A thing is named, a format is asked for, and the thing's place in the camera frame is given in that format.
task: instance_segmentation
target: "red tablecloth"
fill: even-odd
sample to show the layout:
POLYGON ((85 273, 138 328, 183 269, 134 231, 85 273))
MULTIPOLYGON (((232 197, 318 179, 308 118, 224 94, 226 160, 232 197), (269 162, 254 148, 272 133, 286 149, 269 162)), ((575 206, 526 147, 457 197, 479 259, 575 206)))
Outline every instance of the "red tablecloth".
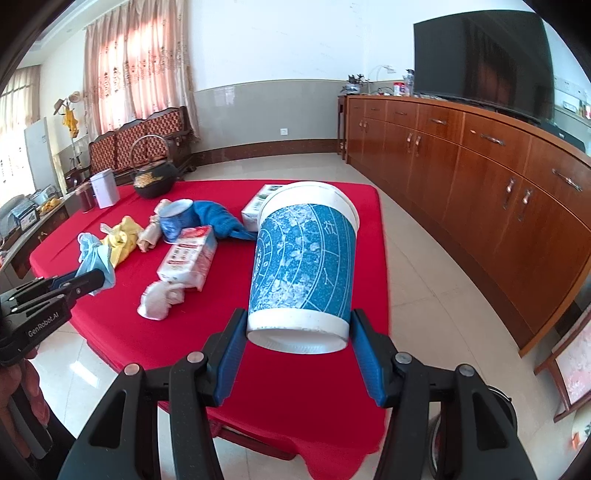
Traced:
MULTIPOLYGON (((213 200, 240 218, 241 209, 265 183, 274 180, 178 182, 167 197, 213 200)), ((353 307, 365 309, 378 332, 388 333, 388 286, 378 192, 371 186, 335 183, 355 204, 360 218, 353 307)), ((113 207, 77 212, 31 254, 37 275, 64 274, 78 266, 77 236, 102 238, 101 223, 114 226, 124 215, 147 225, 159 199, 144 200, 121 187, 113 207)), ((120 371, 131 362, 163 367, 199 350, 211 333, 223 330, 234 308, 248 307, 255 242, 219 241, 202 292, 187 291, 161 322, 138 315, 145 288, 169 246, 150 253, 136 249, 116 269, 116 285, 80 299, 72 324, 89 345, 120 371)), ((232 394, 211 418, 282 450, 299 453, 318 480, 348 479, 365 455, 379 448, 384 411, 368 397, 349 345, 327 355, 289 355, 248 343, 232 394)))

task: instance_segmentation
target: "yellow cloth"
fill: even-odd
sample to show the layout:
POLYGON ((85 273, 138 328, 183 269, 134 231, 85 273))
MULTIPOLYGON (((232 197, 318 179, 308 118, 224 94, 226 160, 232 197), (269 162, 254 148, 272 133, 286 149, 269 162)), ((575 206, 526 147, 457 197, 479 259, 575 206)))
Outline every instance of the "yellow cloth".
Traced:
POLYGON ((74 111, 67 105, 64 105, 66 113, 64 114, 63 124, 70 129, 70 138, 76 138, 80 130, 78 129, 78 120, 74 116, 74 111))
POLYGON ((138 242, 138 235, 144 229, 141 228, 133 218, 125 215, 119 225, 113 228, 101 223, 100 231, 108 233, 100 242, 103 245, 111 246, 111 264, 113 268, 125 260, 135 250, 138 242))

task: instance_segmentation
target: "cast iron teapot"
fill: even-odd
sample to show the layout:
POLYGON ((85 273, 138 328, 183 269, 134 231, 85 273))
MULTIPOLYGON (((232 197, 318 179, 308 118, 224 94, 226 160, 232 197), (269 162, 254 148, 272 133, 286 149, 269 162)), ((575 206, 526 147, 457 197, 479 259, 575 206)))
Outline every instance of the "cast iron teapot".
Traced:
POLYGON ((131 145, 131 148, 129 149, 129 161, 134 165, 134 170, 131 175, 134 179, 134 189, 140 197, 153 199, 170 192, 170 189, 177 181, 178 170, 168 159, 169 157, 170 150, 168 144, 160 135, 144 135, 143 137, 139 137, 133 145, 131 145), (162 140, 164 147, 166 148, 166 158, 148 163, 140 168, 135 168, 133 160, 134 148, 141 140, 148 137, 156 137, 162 140))

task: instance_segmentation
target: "light blue cloth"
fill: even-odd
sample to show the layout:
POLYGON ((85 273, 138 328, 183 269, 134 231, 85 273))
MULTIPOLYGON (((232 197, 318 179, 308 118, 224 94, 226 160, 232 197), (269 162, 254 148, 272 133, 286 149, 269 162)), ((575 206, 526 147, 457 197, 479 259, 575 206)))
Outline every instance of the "light blue cloth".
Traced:
POLYGON ((81 233, 78 235, 78 243, 80 244, 80 266, 76 272, 76 277, 87 273, 95 268, 98 268, 105 274, 105 282, 103 286, 95 291, 90 292, 91 295, 98 294, 101 290, 106 290, 115 286, 115 269, 111 264, 111 246, 103 245, 100 240, 91 233, 81 233))

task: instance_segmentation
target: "tile floor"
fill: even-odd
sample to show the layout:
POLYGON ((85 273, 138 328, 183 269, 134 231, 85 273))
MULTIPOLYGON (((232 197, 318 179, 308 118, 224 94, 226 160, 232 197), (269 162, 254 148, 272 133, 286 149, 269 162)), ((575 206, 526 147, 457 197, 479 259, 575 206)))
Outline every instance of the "tile floor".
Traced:
MULTIPOLYGON (((188 180, 293 179, 371 183, 336 154, 286 155, 199 167, 188 180)), ((519 436, 540 480, 556 480, 571 462, 573 416, 554 424, 560 402, 546 373, 533 374, 553 338, 524 359, 489 303, 443 248, 409 215, 380 192, 387 245, 391 336, 400 350, 424 363, 454 368, 470 363, 488 384, 512 397, 519 436)), ((34 361, 41 387, 59 419, 78 435, 115 373, 65 325, 42 343, 34 361)), ((170 428, 159 412, 160 458, 164 480, 173 480, 170 428)), ((284 462, 215 439, 227 480, 310 478, 301 457, 284 462)), ((368 456, 355 479, 371 479, 378 454, 368 456)), ((425 472, 424 478, 430 478, 425 472)))

